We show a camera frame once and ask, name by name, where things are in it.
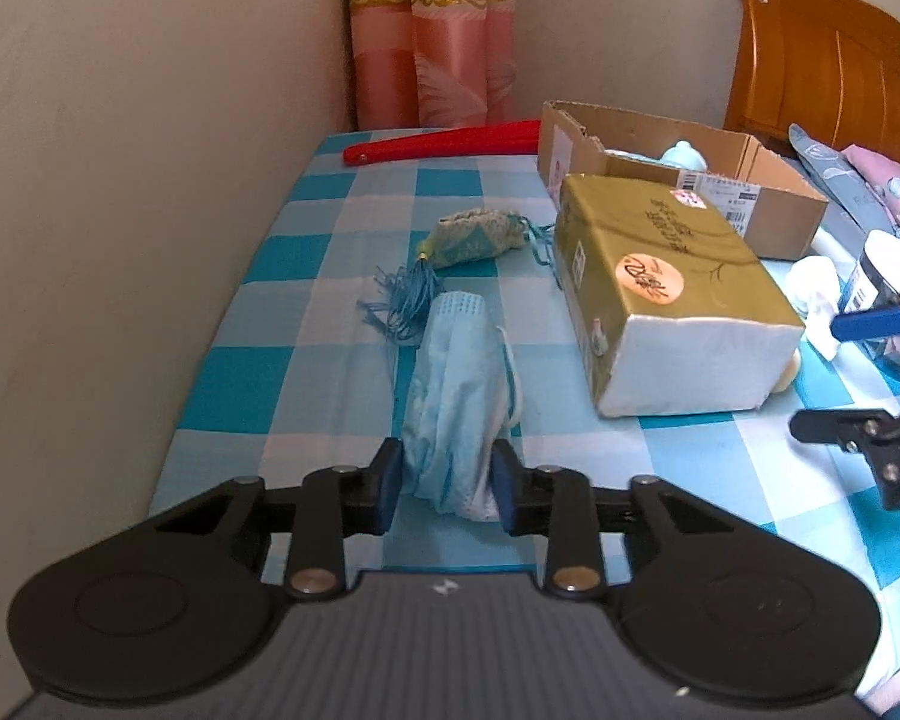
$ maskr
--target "cardboard box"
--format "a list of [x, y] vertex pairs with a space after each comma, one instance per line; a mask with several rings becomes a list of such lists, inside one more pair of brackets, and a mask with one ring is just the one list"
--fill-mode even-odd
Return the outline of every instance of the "cardboard box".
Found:
[[[605, 153], [659, 157], [689, 141], [708, 173]], [[546, 103], [538, 170], [554, 202], [568, 172], [641, 178], [696, 191], [717, 207], [758, 257], [797, 260], [826, 210], [826, 198], [752, 135], [583, 103]]]
[[691, 191], [572, 173], [554, 242], [602, 416], [756, 408], [803, 335], [754, 252]]

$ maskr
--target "wooden headboard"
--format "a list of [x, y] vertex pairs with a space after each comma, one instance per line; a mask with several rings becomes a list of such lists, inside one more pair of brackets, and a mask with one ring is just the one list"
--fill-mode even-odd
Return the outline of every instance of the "wooden headboard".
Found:
[[743, 0], [726, 129], [900, 162], [900, 22], [860, 0]]

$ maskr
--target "metal screw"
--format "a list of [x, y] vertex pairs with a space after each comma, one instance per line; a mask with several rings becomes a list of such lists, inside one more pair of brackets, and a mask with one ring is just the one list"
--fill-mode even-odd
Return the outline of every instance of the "metal screw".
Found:
[[568, 592], [586, 592], [600, 584], [600, 574], [587, 565], [571, 565], [554, 572], [554, 584]]
[[290, 577], [290, 587], [307, 595], [319, 595], [337, 586], [337, 577], [326, 568], [303, 568]]

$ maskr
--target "white object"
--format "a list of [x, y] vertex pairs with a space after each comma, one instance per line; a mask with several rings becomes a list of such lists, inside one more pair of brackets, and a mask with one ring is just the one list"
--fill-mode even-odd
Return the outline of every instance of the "white object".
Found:
[[826, 257], [804, 257], [783, 280], [783, 293], [803, 317], [810, 346], [824, 360], [833, 360], [840, 350], [840, 341], [830, 333], [840, 302], [840, 279], [833, 263]]
[[794, 324], [632, 314], [597, 411], [610, 417], [755, 409], [779, 383], [802, 335]]
[[622, 151], [620, 148], [605, 148], [604, 153], [611, 157], [624, 157], [625, 159], [635, 159], [637, 162], [649, 162], [650, 165], [660, 165], [661, 160], [653, 159], [645, 154], [638, 154], [635, 151]]
[[706, 172], [706, 159], [703, 159], [703, 155], [688, 141], [677, 141], [674, 146], [670, 146], [667, 151], [663, 152], [660, 162], [663, 162], [664, 165], [679, 167], [681, 170]]
[[[883, 230], [874, 230], [866, 236], [864, 243], [864, 256], [871, 266], [880, 274], [884, 281], [890, 285], [895, 293], [900, 294], [900, 240]], [[862, 271], [865, 266], [857, 264], [857, 271]], [[852, 274], [853, 281], [857, 274]], [[879, 285], [871, 285], [876, 297]], [[863, 311], [874, 304], [872, 301], [866, 305], [859, 305], [855, 310]]]

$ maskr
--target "orange sticker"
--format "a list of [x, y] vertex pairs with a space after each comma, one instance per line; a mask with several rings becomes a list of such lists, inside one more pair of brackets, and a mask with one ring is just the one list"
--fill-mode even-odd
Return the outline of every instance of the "orange sticker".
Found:
[[672, 189], [672, 194], [683, 205], [689, 205], [691, 208], [706, 208], [706, 203], [701, 200], [701, 196], [696, 191], [688, 191], [686, 189]]
[[615, 271], [617, 281], [631, 293], [660, 306], [673, 303], [683, 292], [683, 276], [666, 260], [649, 254], [628, 254]]

